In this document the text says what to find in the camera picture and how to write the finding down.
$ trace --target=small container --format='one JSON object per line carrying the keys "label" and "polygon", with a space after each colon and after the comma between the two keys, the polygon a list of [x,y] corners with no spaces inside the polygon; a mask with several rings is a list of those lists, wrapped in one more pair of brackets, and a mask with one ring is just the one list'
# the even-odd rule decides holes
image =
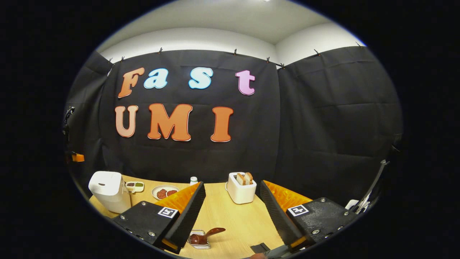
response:
{"label": "small container", "polygon": [[[192,234],[205,235],[205,232],[203,230],[192,230],[190,235]],[[211,248],[211,244],[209,243],[209,240],[207,241],[206,245],[192,245],[192,241],[190,240],[190,236],[189,236],[189,238],[187,239],[187,242],[196,249],[210,249]]]}
{"label": "small container", "polygon": [[198,179],[195,176],[190,177],[190,186],[198,183]]}
{"label": "small container", "polygon": [[140,193],[144,190],[144,183],[136,181],[126,182],[126,188],[132,193]]}

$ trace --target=metal rod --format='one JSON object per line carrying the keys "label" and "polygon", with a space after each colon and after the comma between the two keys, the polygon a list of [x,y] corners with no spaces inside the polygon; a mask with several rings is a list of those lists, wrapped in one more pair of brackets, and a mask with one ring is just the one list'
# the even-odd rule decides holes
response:
{"label": "metal rod", "polygon": [[373,188],[375,187],[376,183],[378,182],[378,180],[380,179],[380,175],[382,174],[383,172],[383,168],[385,167],[385,165],[389,164],[390,162],[388,161],[385,161],[382,160],[380,162],[380,169],[379,169],[379,172],[377,173],[377,177],[374,179],[374,182],[372,183],[371,187],[369,188],[369,190],[366,192],[366,194],[364,195],[364,197],[358,202],[356,203],[350,210],[353,211],[355,209],[355,207],[359,207],[361,206],[361,204],[364,202],[364,200],[367,198],[367,196],[372,192]]}

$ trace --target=bread slice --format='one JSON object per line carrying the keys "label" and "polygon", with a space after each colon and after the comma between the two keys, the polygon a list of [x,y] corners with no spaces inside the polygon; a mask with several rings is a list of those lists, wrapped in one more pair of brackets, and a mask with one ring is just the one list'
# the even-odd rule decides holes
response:
{"label": "bread slice", "polygon": [[253,175],[251,173],[245,173],[244,179],[246,179],[246,185],[253,183]]}
{"label": "bread slice", "polygon": [[236,180],[239,184],[246,185],[246,179],[240,173],[236,175]]}

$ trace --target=black fabric backdrop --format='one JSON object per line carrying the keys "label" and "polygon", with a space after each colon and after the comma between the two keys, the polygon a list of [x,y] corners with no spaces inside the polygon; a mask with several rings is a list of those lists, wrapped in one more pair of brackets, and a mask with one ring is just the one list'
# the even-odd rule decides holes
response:
{"label": "black fabric backdrop", "polygon": [[342,206],[362,198],[402,133],[385,69],[366,47],[343,47],[291,63],[278,76],[275,183]]}
{"label": "black fabric backdrop", "polygon": [[98,106],[101,89],[113,64],[93,52],[80,69],[69,91],[64,112],[75,107],[69,117],[69,149],[84,154],[85,161],[71,163],[69,172],[80,191],[91,197],[88,183],[94,172],[105,169],[102,140],[98,130]]}
{"label": "black fabric backdrop", "polygon": [[[132,93],[121,99],[123,75],[143,67]],[[211,85],[191,89],[190,71],[196,67],[213,70]],[[146,89],[144,81],[150,71],[168,69],[167,85]],[[235,73],[249,70],[255,76],[250,87],[253,95],[238,90]],[[152,140],[149,105],[161,103],[169,116],[178,104],[189,104],[190,141],[174,141],[169,137]],[[115,128],[115,107],[137,105],[136,130],[132,137],[121,137]],[[234,110],[230,116],[229,142],[213,142],[217,106]],[[204,182],[226,182],[228,174],[249,171],[256,180],[272,179],[275,172],[279,140],[280,99],[276,66],[264,60],[231,53],[203,50],[151,53],[115,63],[103,88],[99,105],[99,127],[108,170],[122,171],[135,177],[188,182],[191,176]],[[125,111],[125,128],[129,125]]]}
{"label": "black fabric backdrop", "polygon": [[[123,75],[140,67],[145,71],[132,93],[119,99]],[[196,67],[213,70],[208,88],[188,86]],[[168,69],[167,85],[144,88],[149,72],[158,68]],[[238,90],[235,73],[243,70],[255,76],[253,95]],[[192,105],[191,140],[149,139],[153,103],[163,104],[169,116],[178,104]],[[125,138],[116,131],[115,107],[130,105],[139,107],[136,130]],[[257,181],[345,206],[364,196],[402,133],[394,86],[366,47],[330,50],[278,71],[265,60],[217,51],[166,51],[115,64],[94,53],[72,86],[69,106],[75,106],[70,147],[85,155],[71,173],[87,195],[98,170],[166,182],[187,182],[191,176],[225,182],[229,172],[249,171]],[[234,110],[229,142],[210,140],[217,106]],[[125,128],[128,119],[125,111]]]}

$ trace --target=orange clip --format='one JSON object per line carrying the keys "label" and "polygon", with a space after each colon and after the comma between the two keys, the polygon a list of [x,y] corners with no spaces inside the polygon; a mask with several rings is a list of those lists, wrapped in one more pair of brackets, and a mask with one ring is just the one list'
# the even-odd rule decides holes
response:
{"label": "orange clip", "polygon": [[85,161],[85,156],[82,154],[72,154],[72,161],[74,162],[83,162]]}

